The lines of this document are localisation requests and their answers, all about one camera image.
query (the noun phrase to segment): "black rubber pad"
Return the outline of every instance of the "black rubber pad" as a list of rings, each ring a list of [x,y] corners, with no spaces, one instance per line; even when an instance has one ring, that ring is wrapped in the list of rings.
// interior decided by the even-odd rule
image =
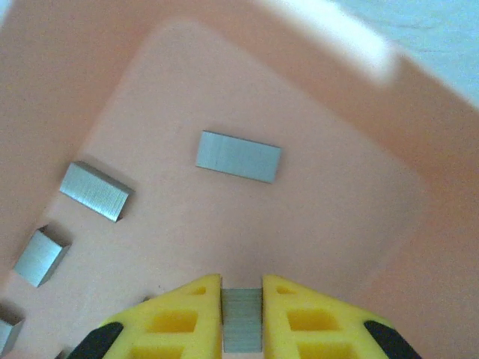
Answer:
[[[421,359],[419,354],[393,328],[373,320],[364,322],[364,326],[389,359]]]
[[[67,359],[102,359],[123,330],[118,322],[91,331]]]

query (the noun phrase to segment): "yellow foam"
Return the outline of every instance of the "yellow foam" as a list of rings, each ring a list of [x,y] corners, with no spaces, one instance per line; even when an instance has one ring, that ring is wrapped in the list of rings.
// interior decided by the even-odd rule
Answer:
[[[114,315],[124,328],[103,359],[220,359],[221,277],[210,274]]]
[[[266,359],[388,359],[363,323],[385,319],[276,275],[263,276]]]

